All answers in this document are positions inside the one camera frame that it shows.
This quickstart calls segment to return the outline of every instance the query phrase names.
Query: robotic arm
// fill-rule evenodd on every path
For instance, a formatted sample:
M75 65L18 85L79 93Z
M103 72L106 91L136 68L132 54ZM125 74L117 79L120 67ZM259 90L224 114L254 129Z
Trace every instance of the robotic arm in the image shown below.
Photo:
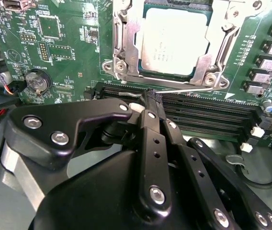
M160 95L146 91L139 103L9 114L0 166L36 210L30 230L272 230L272 210L200 139L183 139ZM114 143L122 151L68 178L72 158Z

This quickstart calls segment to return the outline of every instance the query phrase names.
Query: white arrow marking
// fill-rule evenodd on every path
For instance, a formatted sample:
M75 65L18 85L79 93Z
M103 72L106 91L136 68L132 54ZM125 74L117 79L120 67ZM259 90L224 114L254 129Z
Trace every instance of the white arrow marking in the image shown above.
M227 99L227 98L229 98L231 96L234 96L234 95L235 95L234 93L227 92L227 94L226 94L226 96L225 96L224 99Z

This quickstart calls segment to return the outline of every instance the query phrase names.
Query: green circuit board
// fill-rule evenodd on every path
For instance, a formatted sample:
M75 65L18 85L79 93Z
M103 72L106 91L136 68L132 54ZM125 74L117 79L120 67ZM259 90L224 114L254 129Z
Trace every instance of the green circuit board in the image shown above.
M272 78L260 95L244 90L250 70L256 68L256 58L265 55L263 42L272 40L271 28L272 2L265 12L247 18L241 28L224 72L230 86L188 95L251 105L272 100ZM53 81L44 95L25 89L20 98L26 104L83 101L83 92L97 82L121 84L102 70L102 63L112 59L112 29L111 0L39 0L35 7L20 12L0 7L0 49L13 79L24 80L35 68ZM268 130L262 140L266 145L272 140L272 125Z

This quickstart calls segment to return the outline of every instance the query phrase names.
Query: electrolytic capacitor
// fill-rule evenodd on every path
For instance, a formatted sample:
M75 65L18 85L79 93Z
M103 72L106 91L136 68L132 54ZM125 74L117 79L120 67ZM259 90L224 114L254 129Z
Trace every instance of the electrolytic capacitor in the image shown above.
M263 101L262 106L264 107L265 112L272 113L272 101L271 100Z

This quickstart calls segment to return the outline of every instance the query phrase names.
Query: capacitor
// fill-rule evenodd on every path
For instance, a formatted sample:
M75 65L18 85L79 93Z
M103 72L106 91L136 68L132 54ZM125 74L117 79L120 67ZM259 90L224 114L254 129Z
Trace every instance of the capacitor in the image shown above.
M52 86L50 76L41 69L31 69L26 75L27 86L35 93L42 95Z
M263 101L262 106L264 107L265 112L272 113L272 101L271 100Z

